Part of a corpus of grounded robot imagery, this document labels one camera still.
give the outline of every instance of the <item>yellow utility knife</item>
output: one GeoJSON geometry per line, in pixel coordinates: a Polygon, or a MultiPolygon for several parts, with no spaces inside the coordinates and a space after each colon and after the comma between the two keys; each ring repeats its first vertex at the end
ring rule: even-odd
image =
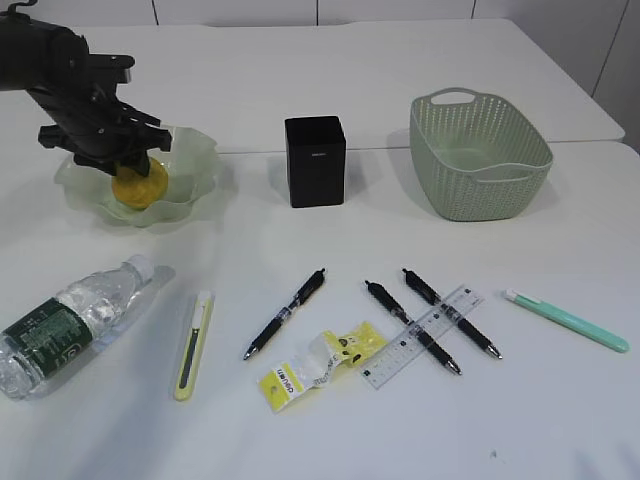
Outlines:
{"type": "Polygon", "coordinates": [[[212,309],[213,300],[211,293],[200,292],[193,309],[191,328],[189,329],[187,341],[185,342],[184,354],[182,355],[178,381],[176,382],[176,390],[174,392],[175,399],[180,402],[188,400],[193,393],[212,309]]]}

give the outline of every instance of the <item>yellow packaging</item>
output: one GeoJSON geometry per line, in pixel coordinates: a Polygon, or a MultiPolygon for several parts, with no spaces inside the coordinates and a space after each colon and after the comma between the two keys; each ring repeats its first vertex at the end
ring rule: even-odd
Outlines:
{"type": "Polygon", "coordinates": [[[278,364],[258,385],[271,409],[278,412],[310,388],[327,385],[341,363],[359,365],[386,343],[369,322],[341,337],[327,330],[309,344],[306,354],[278,364]]]}

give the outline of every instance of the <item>plastic bottle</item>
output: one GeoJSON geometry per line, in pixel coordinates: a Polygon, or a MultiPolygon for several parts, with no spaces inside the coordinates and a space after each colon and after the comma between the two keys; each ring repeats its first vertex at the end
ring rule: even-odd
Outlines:
{"type": "Polygon", "coordinates": [[[116,270],[72,283],[0,334],[0,390],[19,400],[44,387],[118,324],[153,264],[134,255],[116,270]]]}

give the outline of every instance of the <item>green bottle label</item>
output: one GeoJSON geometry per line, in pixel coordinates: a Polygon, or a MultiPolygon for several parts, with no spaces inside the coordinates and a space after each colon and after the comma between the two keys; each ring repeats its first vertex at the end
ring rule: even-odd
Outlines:
{"type": "Polygon", "coordinates": [[[55,298],[4,331],[45,378],[52,377],[93,340],[86,323],[55,298]]]}

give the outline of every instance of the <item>yellow fruit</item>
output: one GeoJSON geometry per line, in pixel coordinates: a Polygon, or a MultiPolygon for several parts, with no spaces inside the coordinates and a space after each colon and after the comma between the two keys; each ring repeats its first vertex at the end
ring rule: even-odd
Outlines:
{"type": "Polygon", "coordinates": [[[111,190],[118,201],[144,210],[161,198],[169,185],[169,174],[155,158],[149,158],[149,176],[143,177],[128,167],[116,167],[116,176],[111,180],[111,190]]]}

